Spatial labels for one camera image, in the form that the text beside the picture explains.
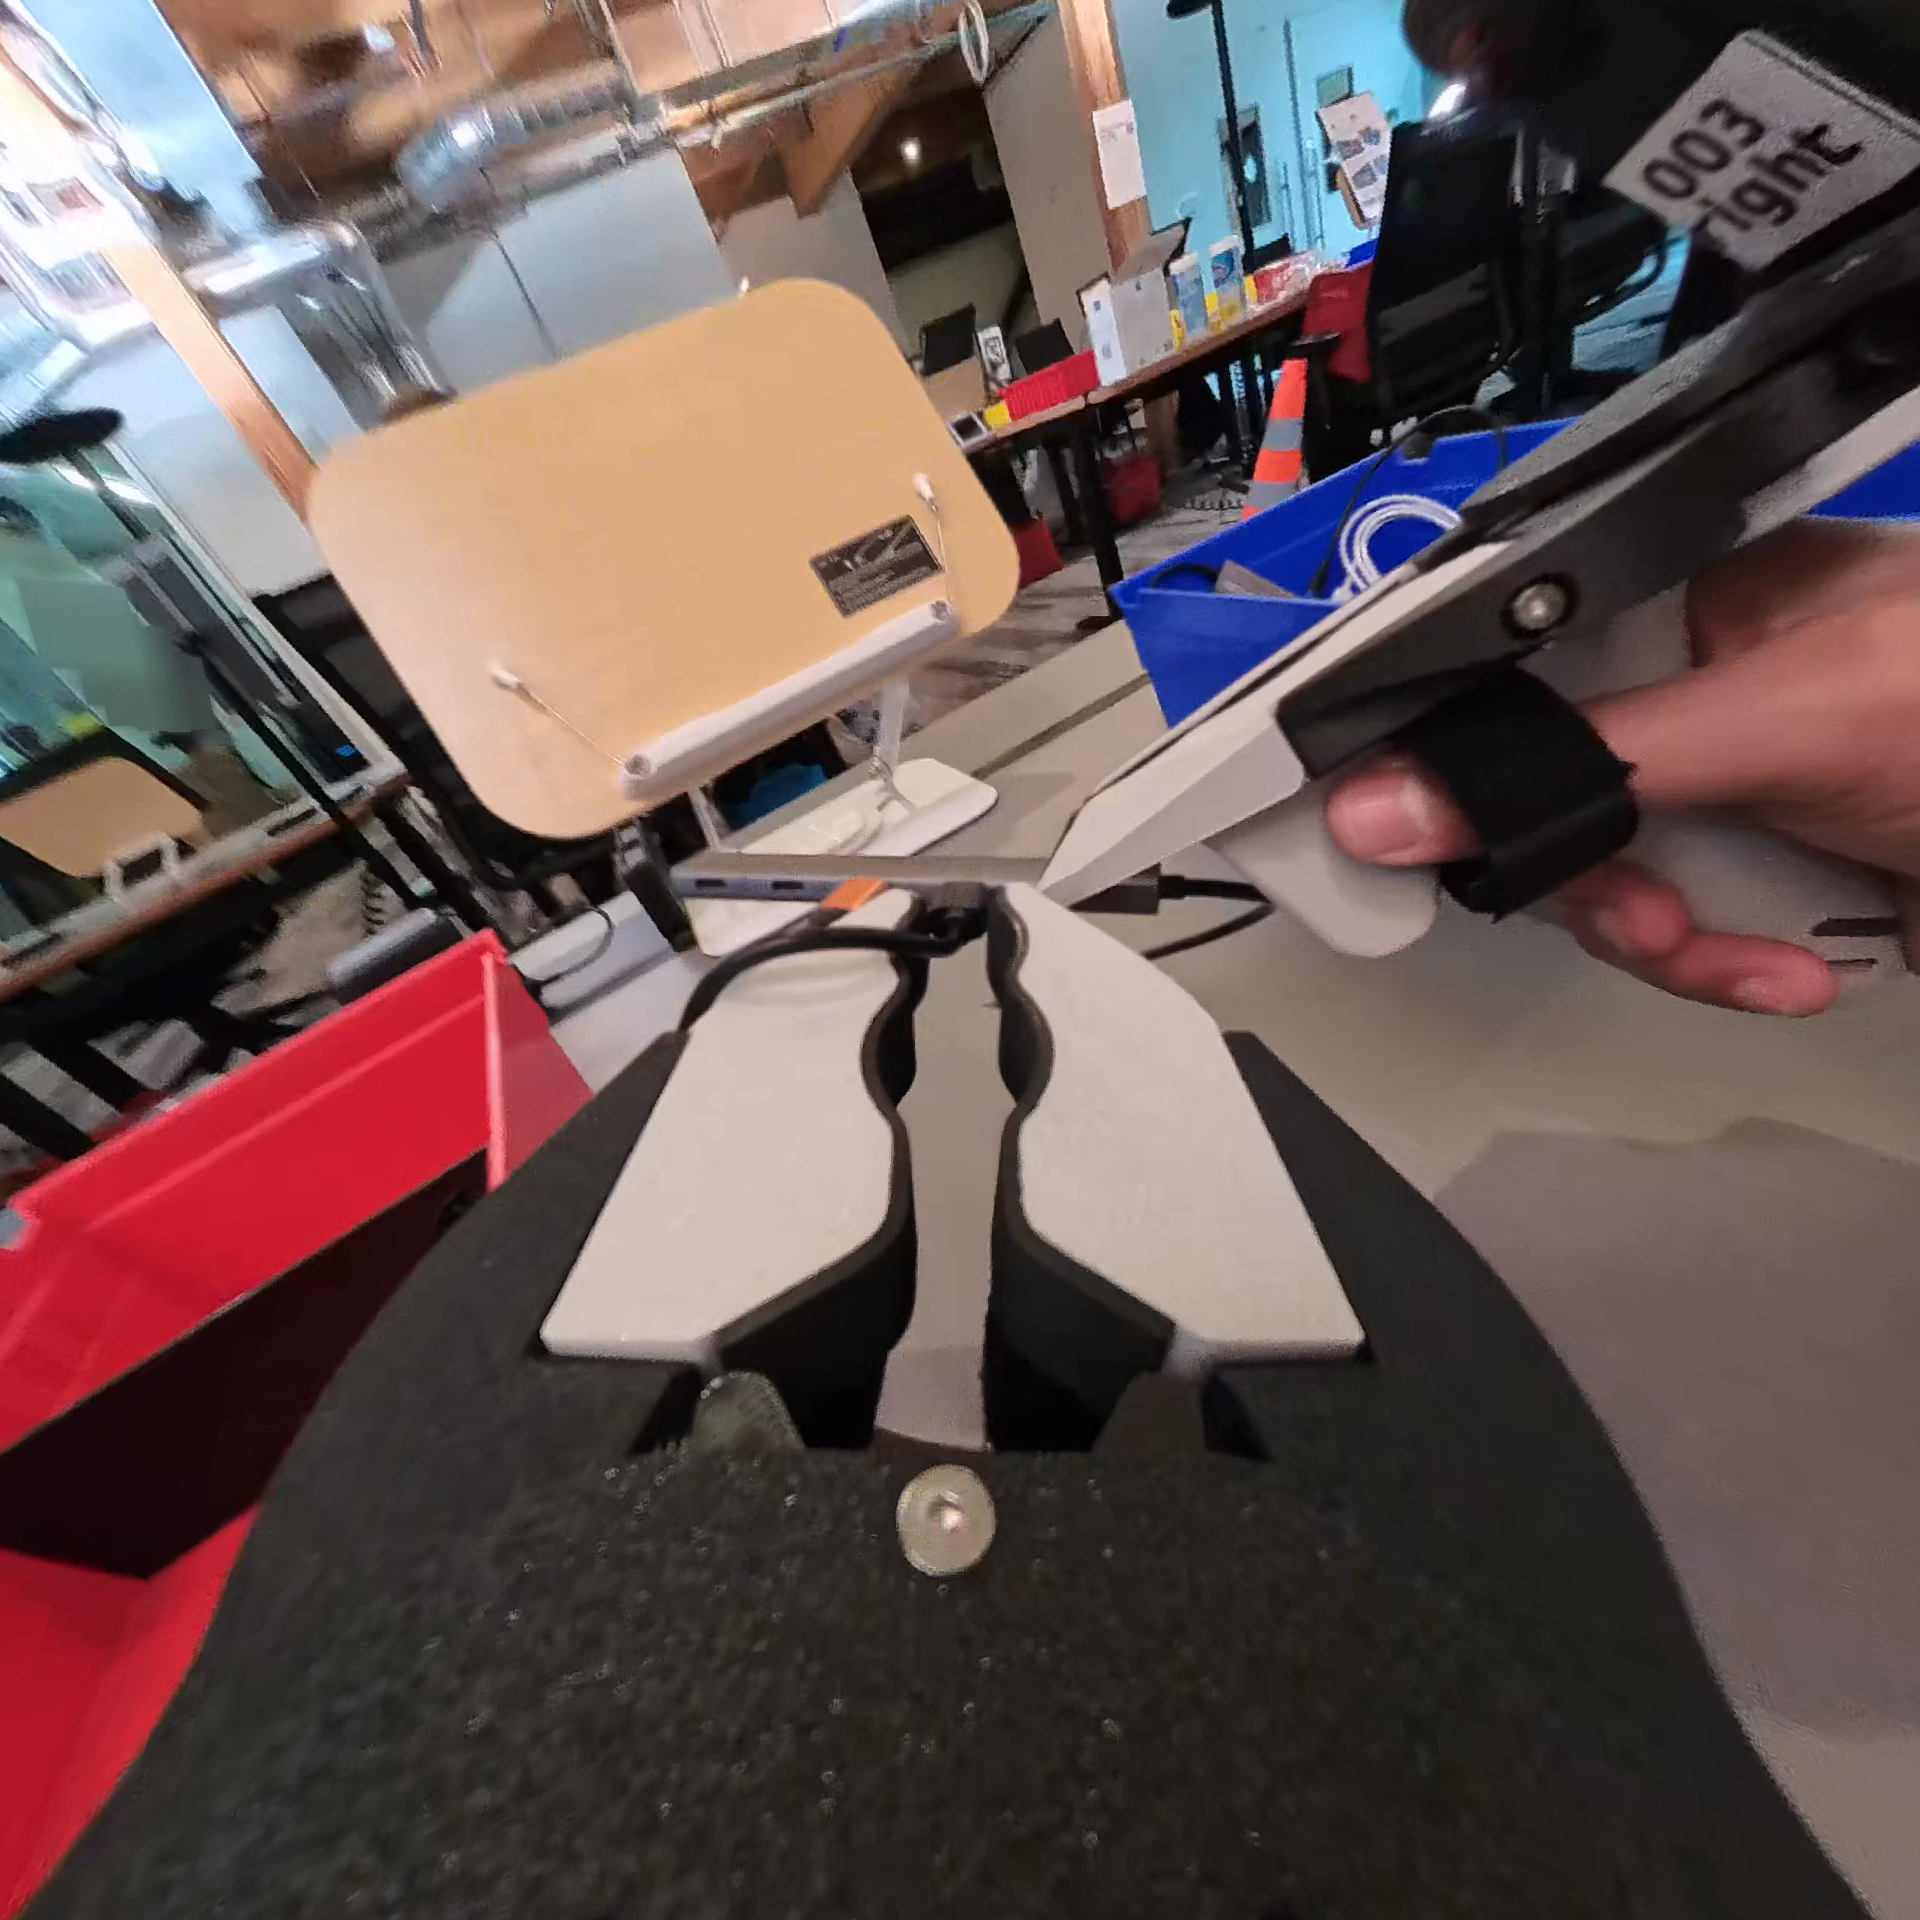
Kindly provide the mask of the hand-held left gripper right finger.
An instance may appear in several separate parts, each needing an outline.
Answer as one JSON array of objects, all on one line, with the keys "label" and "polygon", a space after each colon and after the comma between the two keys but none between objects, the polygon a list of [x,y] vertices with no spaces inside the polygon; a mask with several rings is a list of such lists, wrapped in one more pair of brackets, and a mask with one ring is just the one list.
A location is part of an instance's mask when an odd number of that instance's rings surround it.
[{"label": "hand-held left gripper right finger", "polygon": [[1216,1020],[1032,884],[987,917],[993,1449],[1090,1449],[1143,1378],[1353,1362],[1365,1330]]}]

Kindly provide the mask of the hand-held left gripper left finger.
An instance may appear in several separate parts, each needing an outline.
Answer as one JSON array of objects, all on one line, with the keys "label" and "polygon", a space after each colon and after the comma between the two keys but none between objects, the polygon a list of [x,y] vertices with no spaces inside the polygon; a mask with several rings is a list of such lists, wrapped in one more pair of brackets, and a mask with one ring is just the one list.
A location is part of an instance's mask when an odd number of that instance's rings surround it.
[{"label": "hand-held left gripper left finger", "polygon": [[906,895],[879,895],[709,974],[541,1325],[547,1356],[763,1375],[808,1445],[874,1439],[919,1290],[909,921]]}]

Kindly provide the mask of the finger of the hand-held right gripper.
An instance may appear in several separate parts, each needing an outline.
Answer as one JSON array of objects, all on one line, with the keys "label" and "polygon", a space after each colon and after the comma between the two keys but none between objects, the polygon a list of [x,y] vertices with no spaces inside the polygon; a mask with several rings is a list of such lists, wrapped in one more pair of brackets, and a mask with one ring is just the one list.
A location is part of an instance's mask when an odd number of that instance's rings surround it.
[{"label": "finger of the hand-held right gripper", "polygon": [[1046,899],[1089,905],[1191,849],[1246,855],[1240,876],[1274,905],[1437,905],[1439,884],[1343,855],[1282,721],[1309,690],[1408,634],[1416,618],[1489,577],[1513,542],[1474,545],[1437,567],[1400,567],[1293,647],[1218,692],[1119,767],[1074,811],[1040,877]]}]

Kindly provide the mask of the blue plastic bin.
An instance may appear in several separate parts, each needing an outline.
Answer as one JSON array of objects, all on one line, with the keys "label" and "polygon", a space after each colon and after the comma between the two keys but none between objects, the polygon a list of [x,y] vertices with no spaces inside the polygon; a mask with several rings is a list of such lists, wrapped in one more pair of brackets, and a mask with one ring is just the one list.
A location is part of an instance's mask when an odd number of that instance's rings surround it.
[{"label": "blue plastic bin", "polygon": [[[1510,462],[1542,447],[1561,428],[1559,420],[1511,426]],[[1234,557],[1248,537],[1265,534],[1274,523],[1267,515],[1238,518],[1223,532],[1142,569],[1115,588],[1115,606],[1170,726],[1182,725],[1262,661],[1297,645],[1343,606],[1282,603],[1215,590],[1215,567]]]}]

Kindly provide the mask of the red plastic bin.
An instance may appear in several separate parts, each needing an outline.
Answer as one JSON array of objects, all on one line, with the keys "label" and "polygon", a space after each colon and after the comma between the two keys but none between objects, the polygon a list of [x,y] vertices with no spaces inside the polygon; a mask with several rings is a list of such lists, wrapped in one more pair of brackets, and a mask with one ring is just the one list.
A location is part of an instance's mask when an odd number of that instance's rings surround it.
[{"label": "red plastic bin", "polygon": [[6,1916],[149,1742],[349,1353],[590,1095],[478,935],[17,1198]]}]

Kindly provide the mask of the grey desk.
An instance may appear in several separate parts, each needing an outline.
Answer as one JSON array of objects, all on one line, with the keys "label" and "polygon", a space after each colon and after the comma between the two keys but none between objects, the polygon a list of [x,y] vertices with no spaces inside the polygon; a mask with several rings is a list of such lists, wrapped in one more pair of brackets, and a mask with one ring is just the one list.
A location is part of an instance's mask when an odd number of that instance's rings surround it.
[{"label": "grey desk", "polygon": [[[1161,730],[1126,628],[957,710],[927,757],[1035,855]],[[1542,924],[1383,962],[1275,919],[1168,972],[1258,1034],[1480,1247],[1613,1434],[1746,1732],[1874,1916],[1917,1916],[1917,985],[1810,1022],[1663,997]],[[977,951],[919,1020],[919,1308],[881,1423],[983,1439],[1008,1098]]]}]

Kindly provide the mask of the person's right hand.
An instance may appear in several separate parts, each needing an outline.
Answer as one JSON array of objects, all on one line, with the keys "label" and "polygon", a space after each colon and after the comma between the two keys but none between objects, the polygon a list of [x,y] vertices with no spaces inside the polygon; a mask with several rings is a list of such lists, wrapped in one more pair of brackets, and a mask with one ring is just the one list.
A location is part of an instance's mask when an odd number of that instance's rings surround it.
[{"label": "person's right hand", "polygon": [[[1693,667],[1587,703],[1646,811],[1717,811],[1897,886],[1917,954],[1917,532],[1798,522],[1698,577]],[[1686,1002],[1818,1017],[1841,977],[1810,951],[1697,924],[1655,873],[1614,860],[1551,903],[1591,957]]]}]

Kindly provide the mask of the black office chair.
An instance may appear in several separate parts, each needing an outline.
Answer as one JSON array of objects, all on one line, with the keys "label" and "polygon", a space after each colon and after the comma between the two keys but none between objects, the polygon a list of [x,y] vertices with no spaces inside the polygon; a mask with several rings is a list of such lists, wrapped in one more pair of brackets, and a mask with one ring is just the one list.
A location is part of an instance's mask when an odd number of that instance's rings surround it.
[{"label": "black office chair", "polygon": [[1494,377],[1506,379],[1503,422],[1570,414],[1567,241],[1568,193],[1527,124],[1464,111],[1400,129],[1365,285],[1309,323],[1362,350],[1365,367],[1343,372],[1328,350],[1310,375],[1305,477],[1353,466],[1406,420],[1480,405]]}]

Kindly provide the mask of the black box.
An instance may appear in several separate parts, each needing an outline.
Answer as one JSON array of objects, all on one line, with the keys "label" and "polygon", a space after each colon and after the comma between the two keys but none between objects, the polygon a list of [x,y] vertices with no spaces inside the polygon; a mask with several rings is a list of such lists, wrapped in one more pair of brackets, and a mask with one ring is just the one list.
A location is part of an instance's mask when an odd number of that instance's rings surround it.
[{"label": "black box", "polygon": [[615,831],[614,867],[619,884],[635,899],[641,911],[673,954],[696,954],[697,930],[688,903],[675,882],[675,870],[656,831],[648,822],[626,822]]}]

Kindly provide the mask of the orange traffic cone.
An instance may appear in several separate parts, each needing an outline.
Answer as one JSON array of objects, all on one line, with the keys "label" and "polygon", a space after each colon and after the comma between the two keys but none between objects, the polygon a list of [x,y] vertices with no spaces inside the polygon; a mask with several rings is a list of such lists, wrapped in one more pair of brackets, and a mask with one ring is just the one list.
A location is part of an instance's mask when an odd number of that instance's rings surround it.
[{"label": "orange traffic cone", "polygon": [[1253,477],[1241,507],[1246,522],[1275,509],[1303,489],[1310,398],[1312,363],[1303,356],[1290,356],[1281,366],[1281,377],[1267,409]]}]

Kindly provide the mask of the wooden background table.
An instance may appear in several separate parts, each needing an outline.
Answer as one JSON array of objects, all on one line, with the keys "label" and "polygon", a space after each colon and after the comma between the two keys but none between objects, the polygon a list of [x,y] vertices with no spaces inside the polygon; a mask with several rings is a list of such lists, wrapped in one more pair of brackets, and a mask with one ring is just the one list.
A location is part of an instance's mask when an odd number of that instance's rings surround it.
[{"label": "wooden background table", "polygon": [[1323,273],[1303,291],[1272,305],[1258,305],[1234,324],[1191,340],[1158,363],[1123,379],[1062,398],[1056,405],[1010,422],[993,426],[962,446],[975,466],[1008,460],[1040,446],[1055,468],[1073,518],[1073,540],[1095,557],[1110,618],[1119,615],[1114,598],[1123,580],[1119,518],[1097,474],[1097,450],[1110,426],[1119,426],[1135,407],[1178,399],[1191,385],[1211,377],[1223,412],[1223,439],[1230,450],[1230,481],[1258,481],[1269,419],[1281,399],[1321,399],[1330,362],[1339,351],[1333,321],[1330,285],[1337,276]]}]

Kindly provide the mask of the wooden book stand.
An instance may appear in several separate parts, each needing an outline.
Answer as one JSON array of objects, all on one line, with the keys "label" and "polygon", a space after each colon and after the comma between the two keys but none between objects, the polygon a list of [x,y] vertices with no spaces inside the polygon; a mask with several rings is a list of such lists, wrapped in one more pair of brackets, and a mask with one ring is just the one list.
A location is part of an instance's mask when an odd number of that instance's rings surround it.
[{"label": "wooden book stand", "polygon": [[891,330],[818,278],[343,441],[304,523],[473,795],[544,838],[901,685],[1021,588]]}]

